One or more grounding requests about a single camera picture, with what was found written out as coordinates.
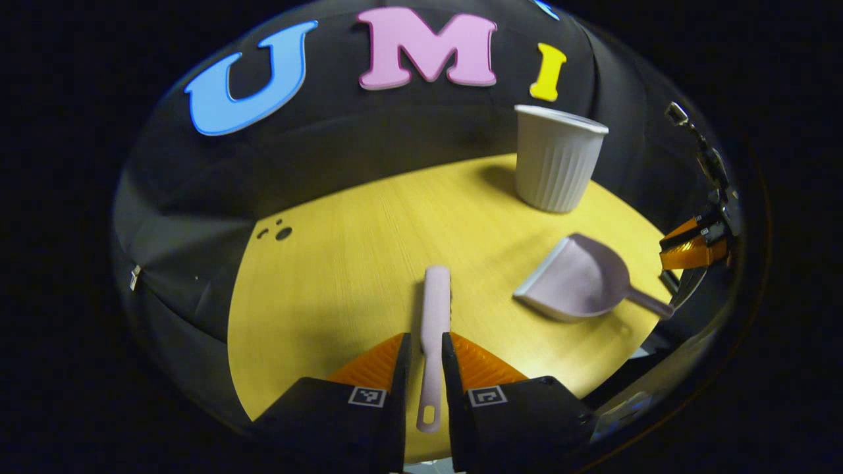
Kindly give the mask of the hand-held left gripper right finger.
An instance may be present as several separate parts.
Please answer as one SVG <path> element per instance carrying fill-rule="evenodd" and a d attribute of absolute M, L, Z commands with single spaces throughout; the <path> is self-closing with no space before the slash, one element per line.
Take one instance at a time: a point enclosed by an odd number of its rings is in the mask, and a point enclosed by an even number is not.
<path fill-rule="evenodd" d="M 452 467 L 458 473 L 566 470 L 597 416 L 553 376 L 518 378 L 466 337 L 441 336 Z"/>

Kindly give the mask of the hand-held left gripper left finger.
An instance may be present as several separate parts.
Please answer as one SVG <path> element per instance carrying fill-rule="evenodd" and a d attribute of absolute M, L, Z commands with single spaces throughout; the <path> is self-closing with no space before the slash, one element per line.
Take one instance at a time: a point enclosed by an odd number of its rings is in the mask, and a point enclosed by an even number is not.
<path fill-rule="evenodd" d="M 302 377 L 250 432 L 307 473 L 400 473 L 412 337 L 398 333 L 326 379 Z"/>

